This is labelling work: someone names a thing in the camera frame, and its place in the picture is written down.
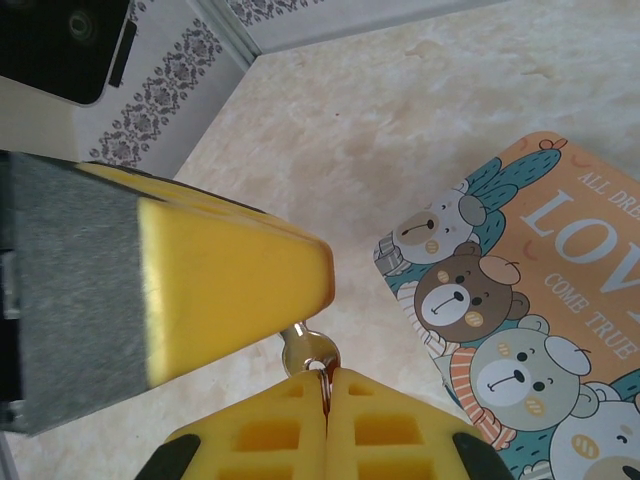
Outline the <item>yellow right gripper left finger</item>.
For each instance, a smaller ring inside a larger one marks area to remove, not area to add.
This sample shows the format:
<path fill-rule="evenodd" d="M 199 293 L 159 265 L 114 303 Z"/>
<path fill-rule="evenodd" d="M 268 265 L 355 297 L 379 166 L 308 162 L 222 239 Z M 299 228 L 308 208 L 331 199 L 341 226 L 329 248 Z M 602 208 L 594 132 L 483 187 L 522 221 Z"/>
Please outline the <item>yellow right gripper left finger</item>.
<path fill-rule="evenodd" d="M 174 431 L 138 479 L 323 479 L 320 375 L 304 372 Z"/>

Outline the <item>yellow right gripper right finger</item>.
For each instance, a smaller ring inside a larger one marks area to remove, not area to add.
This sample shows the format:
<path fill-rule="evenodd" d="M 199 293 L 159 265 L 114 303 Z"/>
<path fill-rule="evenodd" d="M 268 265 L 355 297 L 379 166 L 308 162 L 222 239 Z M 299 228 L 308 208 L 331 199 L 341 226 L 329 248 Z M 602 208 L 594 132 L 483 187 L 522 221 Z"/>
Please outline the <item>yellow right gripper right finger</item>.
<path fill-rule="evenodd" d="M 334 371 L 327 479 L 511 479 L 497 451 L 457 416 L 353 370 Z"/>

